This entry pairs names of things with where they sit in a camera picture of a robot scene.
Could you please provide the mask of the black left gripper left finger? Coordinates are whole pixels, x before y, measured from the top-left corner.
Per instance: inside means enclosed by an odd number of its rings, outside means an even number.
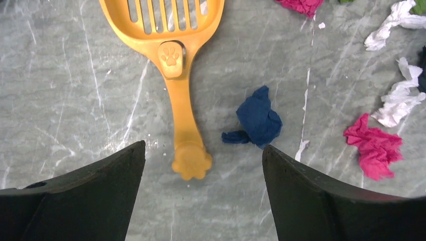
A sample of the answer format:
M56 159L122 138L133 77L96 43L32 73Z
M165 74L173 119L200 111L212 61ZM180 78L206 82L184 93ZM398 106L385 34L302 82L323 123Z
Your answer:
M61 176L1 190L1 240L124 240L144 141Z

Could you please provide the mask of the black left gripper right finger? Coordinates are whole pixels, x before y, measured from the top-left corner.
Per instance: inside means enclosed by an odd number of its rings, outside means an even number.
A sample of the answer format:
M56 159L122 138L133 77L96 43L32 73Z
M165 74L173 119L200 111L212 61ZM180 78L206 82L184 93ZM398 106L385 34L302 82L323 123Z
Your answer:
M279 240L425 240L425 198L362 189L294 160L262 155Z

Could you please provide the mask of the yellow slotted plastic scoop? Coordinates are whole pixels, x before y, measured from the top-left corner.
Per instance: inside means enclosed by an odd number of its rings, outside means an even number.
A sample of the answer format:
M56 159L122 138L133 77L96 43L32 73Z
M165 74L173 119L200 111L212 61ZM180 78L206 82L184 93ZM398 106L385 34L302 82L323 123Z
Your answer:
M212 166L190 100L191 66L216 32L224 1L101 1L120 40L146 56L162 74L174 121L172 169L184 180L202 179Z

